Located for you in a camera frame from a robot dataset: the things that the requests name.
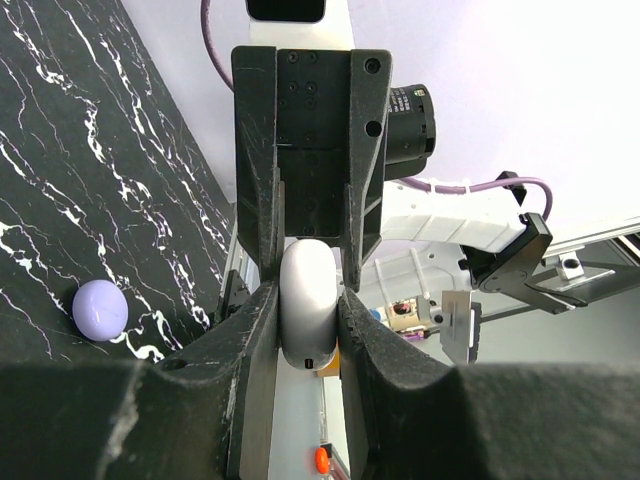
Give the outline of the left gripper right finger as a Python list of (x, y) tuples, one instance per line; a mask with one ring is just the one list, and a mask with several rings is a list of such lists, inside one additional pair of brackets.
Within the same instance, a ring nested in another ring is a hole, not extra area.
[(635, 479), (639, 369), (446, 366), (338, 303), (342, 396), (355, 479)]

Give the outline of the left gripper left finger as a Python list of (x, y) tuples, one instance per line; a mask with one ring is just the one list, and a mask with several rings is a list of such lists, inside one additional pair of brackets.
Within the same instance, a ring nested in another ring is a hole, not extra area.
[(264, 479), (279, 292), (167, 359), (1, 367), (5, 479)]

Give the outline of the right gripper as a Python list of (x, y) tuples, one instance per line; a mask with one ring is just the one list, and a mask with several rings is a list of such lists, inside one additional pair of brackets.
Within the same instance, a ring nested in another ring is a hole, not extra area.
[(387, 50), (281, 50), (278, 73), (274, 47), (238, 46), (231, 60), (241, 246), (262, 280), (277, 275), (280, 173), (289, 237), (338, 237), (344, 189), (342, 273), (344, 285), (358, 290), (363, 264), (381, 242), (384, 170), (387, 180), (415, 176), (435, 149), (429, 91), (422, 84), (390, 91)]

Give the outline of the white earbud charging case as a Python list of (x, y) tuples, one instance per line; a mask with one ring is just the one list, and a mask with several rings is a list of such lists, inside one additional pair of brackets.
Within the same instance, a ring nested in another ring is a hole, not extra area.
[(289, 245), (280, 265), (279, 294), (285, 359), (296, 369), (324, 369), (337, 347), (336, 262), (329, 246), (315, 239)]

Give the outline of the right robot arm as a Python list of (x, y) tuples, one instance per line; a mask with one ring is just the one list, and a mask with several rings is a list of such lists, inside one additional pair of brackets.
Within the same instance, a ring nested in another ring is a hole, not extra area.
[(394, 88), (385, 50), (239, 46), (231, 55), (240, 244), (263, 279), (288, 237), (339, 257), (332, 277), (385, 305), (432, 292), (501, 293), (552, 314), (588, 299), (543, 286), (546, 213), (525, 213), (527, 180), (410, 183), (434, 151), (423, 85)]

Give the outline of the purple round earbud case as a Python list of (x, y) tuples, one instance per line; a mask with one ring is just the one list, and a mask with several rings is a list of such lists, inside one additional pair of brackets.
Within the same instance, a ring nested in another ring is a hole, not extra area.
[(92, 280), (75, 293), (72, 317), (86, 338), (97, 342), (108, 341), (124, 332), (128, 321), (128, 304), (123, 292), (114, 283)]

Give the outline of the red emergency stop button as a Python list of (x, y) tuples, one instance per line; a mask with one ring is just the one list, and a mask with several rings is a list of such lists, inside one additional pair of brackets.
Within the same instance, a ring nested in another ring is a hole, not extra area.
[(314, 452), (314, 466), (319, 475), (326, 476), (331, 471), (331, 462), (325, 446), (319, 446)]

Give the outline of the aluminium frame rail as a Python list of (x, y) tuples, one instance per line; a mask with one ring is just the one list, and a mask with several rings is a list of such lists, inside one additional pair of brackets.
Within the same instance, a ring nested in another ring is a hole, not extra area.
[(551, 228), (553, 240), (543, 262), (556, 267), (565, 258), (587, 262), (639, 266), (639, 214)]

